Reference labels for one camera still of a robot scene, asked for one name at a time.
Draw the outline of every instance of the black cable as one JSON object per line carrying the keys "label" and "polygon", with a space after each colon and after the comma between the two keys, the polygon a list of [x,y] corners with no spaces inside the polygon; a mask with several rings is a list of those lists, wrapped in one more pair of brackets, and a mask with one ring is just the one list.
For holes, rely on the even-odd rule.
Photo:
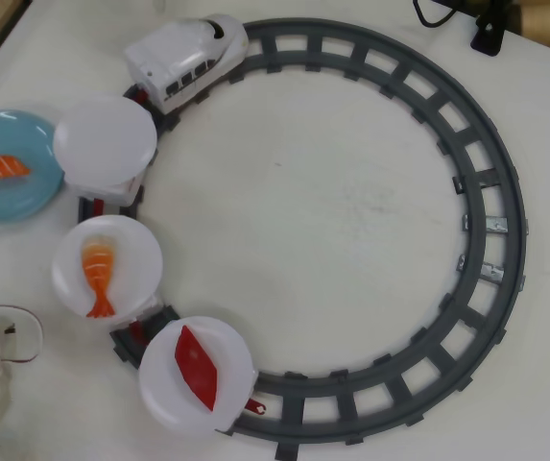
{"label": "black cable", "polygon": [[419,22],[421,22],[422,26],[428,27],[430,29],[441,27],[444,23],[446,23],[449,19],[451,19],[454,14],[458,12],[460,7],[462,7],[464,3],[465,3],[465,0],[459,0],[458,3],[452,8],[451,12],[449,12],[446,17],[444,17],[443,19],[437,22],[428,22],[424,17],[424,14],[421,12],[421,8],[419,7],[418,0],[413,0],[413,6],[416,9],[416,13],[418,14]]}

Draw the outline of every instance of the gray train track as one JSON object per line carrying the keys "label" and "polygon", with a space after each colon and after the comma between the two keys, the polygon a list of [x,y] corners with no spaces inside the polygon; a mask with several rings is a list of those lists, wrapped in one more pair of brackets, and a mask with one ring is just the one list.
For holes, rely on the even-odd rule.
{"label": "gray train track", "polygon": [[[250,40],[261,43],[262,53],[248,57],[240,66],[214,85],[230,81],[241,82],[247,74],[265,69],[268,73],[280,72],[288,65],[303,65],[309,72],[330,68],[342,76],[358,81],[364,79],[375,84],[388,98],[398,98],[412,109],[420,124],[428,125],[439,138],[438,146],[445,156],[451,156],[457,169],[453,178],[458,194],[466,199],[463,231],[468,232],[468,246],[458,266],[461,272],[457,286],[444,294],[440,315],[427,328],[411,337],[406,349],[394,355],[376,358],[366,369],[337,370],[327,376],[307,377],[297,373],[273,375],[260,373],[255,391],[280,396],[283,399],[279,420],[242,414],[230,429],[229,435],[240,433],[278,443],[275,458],[294,461],[299,445],[328,442],[361,443],[365,437],[396,427],[414,425],[441,400],[456,391],[464,390],[471,376],[490,350],[501,342],[505,325],[514,307],[518,292],[523,286],[524,257],[527,225],[517,174],[509,154],[490,119],[465,89],[436,64],[413,49],[374,31],[319,19],[274,19],[246,24]],[[280,36],[306,36],[306,49],[278,51],[276,39]],[[337,38],[353,44],[349,57],[323,51],[325,38]],[[365,61],[374,50],[397,62],[391,73]],[[405,84],[415,73],[429,82],[436,92],[424,98]],[[126,93],[136,98],[137,87]],[[203,91],[190,103],[201,103],[208,96]],[[141,104],[153,116],[158,133],[172,131],[185,110],[181,107],[163,115],[148,101]],[[442,117],[439,110],[446,104],[461,113],[468,127],[456,132]],[[493,167],[475,171],[466,146],[481,142]],[[505,216],[486,216],[482,189],[500,188]],[[142,200],[140,191],[136,202],[122,208],[121,213],[137,219],[137,208]],[[93,212],[90,202],[81,200],[80,220]],[[496,233],[506,239],[504,269],[484,261],[487,233]],[[497,286],[497,294],[490,311],[484,315],[468,306],[478,280],[488,280]],[[111,336],[115,350],[123,360],[138,367],[142,354],[151,340],[168,322],[179,316],[172,307],[164,308],[154,317],[141,322],[143,331],[136,336],[130,328],[114,331]],[[459,322],[475,330],[473,341],[457,359],[442,346],[443,339]],[[413,394],[403,373],[427,359],[439,371],[440,377],[428,387]],[[384,384],[394,404],[366,416],[358,416],[354,394]],[[303,421],[306,399],[334,398],[338,403],[339,418],[330,422]]]}

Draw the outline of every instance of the train car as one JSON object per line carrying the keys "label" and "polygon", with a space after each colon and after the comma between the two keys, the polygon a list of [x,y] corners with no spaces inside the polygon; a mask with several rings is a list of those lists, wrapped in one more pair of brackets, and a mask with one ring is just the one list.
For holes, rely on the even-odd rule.
{"label": "train car", "polygon": [[240,64],[249,40],[224,14],[173,21],[125,50],[130,75],[168,113]]}

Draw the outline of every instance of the blue plate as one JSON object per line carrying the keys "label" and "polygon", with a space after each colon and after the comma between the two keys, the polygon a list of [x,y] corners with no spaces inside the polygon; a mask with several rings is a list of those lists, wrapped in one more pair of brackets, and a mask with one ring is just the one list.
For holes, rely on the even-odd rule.
{"label": "blue plate", "polygon": [[0,155],[18,158],[28,176],[0,180],[0,222],[34,214],[57,193],[63,171],[53,155],[55,127],[21,110],[0,110]]}

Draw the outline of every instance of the table surface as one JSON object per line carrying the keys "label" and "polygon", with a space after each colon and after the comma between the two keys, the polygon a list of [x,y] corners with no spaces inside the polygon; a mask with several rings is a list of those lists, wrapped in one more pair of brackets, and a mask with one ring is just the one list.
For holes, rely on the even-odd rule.
{"label": "table surface", "polygon": [[[121,94],[132,83],[125,46],[173,17],[215,10],[244,21],[337,19],[425,54],[493,120],[530,222],[524,292],[473,383],[419,425],[354,447],[302,446],[299,460],[550,459],[550,50],[507,34],[497,58],[479,55],[468,47],[470,18],[426,30],[410,1],[175,0],[157,15],[149,0],[36,0],[0,50],[0,108],[57,122],[94,94]],[[259,368],[323,374],[396,352],[436,315],[465,247],[451,176],[407,108],[333,72],[286,70],[219,88],[183,116],[160,143],[140,219],[165,254],[161,294],[183,316],[229,322]],[[498,197],[486,189],[485,199],[497,214]],[[7,427],[42,460],[274,459],[275,444],[174,438],[151,418],[106,328],[55,298],[52,255],[76,218],[77,199],[63,191],[37,216],[0,227],[0,303],[30,307],[46,330],[41,358],[15,368]],[[490,238],[486,260],[498,263],[505,241]],[[471,305],[488,308],[490,296],[482,285]],[[456,328],[448,349],[469,335]],[[405,379],[416,392],[434,373],[420,363]],[[390,404],[384,389],[360,394],[361,413]],[[264,401],[269,416],[280,412],[280,401]],[[308,400],[305,416],[335,411]]]}

